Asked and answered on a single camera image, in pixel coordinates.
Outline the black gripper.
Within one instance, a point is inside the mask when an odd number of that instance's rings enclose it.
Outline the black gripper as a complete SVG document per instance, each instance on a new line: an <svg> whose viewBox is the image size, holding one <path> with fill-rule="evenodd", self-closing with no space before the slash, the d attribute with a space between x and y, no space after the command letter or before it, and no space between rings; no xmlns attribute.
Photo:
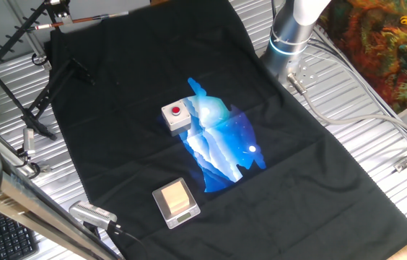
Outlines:
<svg viewBox="0 0 407 260"><path fill-rule="evenodd" d="M73 23L69 3L70 0L48 0L48 5L53 9L55 18L60 18L64 25Z"/></svg>

